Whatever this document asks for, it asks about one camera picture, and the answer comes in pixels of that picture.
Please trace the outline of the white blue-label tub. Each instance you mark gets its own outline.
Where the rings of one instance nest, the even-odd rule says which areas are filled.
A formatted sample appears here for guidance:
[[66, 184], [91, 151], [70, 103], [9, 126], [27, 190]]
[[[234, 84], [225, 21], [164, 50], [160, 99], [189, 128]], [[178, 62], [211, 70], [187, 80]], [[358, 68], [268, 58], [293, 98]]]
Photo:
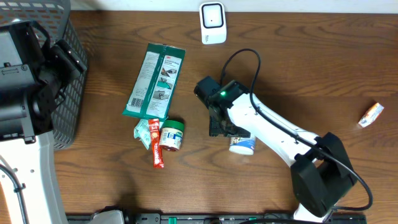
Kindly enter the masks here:
[[256, 145], [256, 137], [250, 136], [249, 138], [231, 138], [229, 144], [229, 151], [235, 154], [245, 156], [252, 156]]

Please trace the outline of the green-lid jar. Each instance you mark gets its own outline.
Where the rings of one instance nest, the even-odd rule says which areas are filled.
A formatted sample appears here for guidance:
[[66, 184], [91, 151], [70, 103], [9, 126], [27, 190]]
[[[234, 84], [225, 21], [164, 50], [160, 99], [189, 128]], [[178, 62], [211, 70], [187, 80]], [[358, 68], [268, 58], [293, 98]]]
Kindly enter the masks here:
[[179, 151], [182, 145], [183, 123], [174, 120], [166, 120], [161, 129], [159, 147], [166, 151]]

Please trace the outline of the red stick sachet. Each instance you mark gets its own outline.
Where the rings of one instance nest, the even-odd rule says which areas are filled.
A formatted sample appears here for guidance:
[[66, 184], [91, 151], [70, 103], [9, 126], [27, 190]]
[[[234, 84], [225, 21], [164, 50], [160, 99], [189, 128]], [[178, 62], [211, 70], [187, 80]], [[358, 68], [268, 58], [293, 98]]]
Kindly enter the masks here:
[[148, 123], [149, 123], [151, 148], [152, 148], [152, 153], [153, 153], [153, 166], [156, 169], [163, 169], [164, 161], [163, 161], [163, 157], [162, 157], [162, 150], [159, 147], [160, 123], [157, 118], [148, 120]]

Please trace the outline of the green 3M package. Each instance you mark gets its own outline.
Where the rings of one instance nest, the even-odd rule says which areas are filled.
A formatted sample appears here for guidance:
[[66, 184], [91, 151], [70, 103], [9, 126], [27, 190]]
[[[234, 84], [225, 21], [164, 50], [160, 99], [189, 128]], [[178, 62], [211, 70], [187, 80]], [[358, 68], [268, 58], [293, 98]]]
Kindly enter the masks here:
[[149, 43], [137, 80], [123, 111], [139, 119], [168, 118], [186, 50]]

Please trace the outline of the light green crinkled pouch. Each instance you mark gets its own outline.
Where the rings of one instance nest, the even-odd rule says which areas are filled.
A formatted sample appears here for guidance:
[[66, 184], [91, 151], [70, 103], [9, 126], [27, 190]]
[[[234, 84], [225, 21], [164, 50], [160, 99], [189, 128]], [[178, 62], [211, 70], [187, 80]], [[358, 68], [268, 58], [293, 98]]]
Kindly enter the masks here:
[[140, 140], [148, 150], [151, 144], [149, 123], [146, 119], [141, 119], [134, 128], [134, 138]]

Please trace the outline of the orange snack packet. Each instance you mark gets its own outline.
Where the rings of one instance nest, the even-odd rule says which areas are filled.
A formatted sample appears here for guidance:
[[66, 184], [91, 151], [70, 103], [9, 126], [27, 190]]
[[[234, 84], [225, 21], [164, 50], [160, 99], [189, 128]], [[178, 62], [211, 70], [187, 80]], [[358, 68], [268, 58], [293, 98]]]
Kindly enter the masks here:
[[358, 121], [359, 126], [361, 128], [369, 126], [370, 124], [375, 122], [375, 120], [379, 117], [383, 110], [383, 105], [381, 105], [380, 103], [375, 103], [367, 110], [367, 112], [365, 112], [365, 114]]

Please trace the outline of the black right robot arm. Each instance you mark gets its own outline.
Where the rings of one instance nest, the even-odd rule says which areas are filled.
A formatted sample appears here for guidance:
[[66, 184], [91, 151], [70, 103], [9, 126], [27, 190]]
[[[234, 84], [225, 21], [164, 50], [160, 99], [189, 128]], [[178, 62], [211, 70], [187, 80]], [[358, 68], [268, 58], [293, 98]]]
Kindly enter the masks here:
[[256, 137], [290, 168], [299, 202], [296, 220], [322, 222], [357, 183], [346, 149], [332, 133], [319, 136], [287, 121], [237, 81], [225, 86], [209, 78], [195, 93], [209, 111], [209, 135]]

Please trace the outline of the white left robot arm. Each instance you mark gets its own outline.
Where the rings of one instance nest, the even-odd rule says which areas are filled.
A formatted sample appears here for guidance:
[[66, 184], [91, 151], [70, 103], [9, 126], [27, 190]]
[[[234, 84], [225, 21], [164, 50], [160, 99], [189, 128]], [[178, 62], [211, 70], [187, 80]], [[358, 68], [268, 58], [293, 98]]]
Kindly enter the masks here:
[[65, 89], [87, 66], [59, 40], [38, 69], [2, 69], [1, 185], [12, 223], [67, 223], [55, 173], [52, 114], [66, 105]]

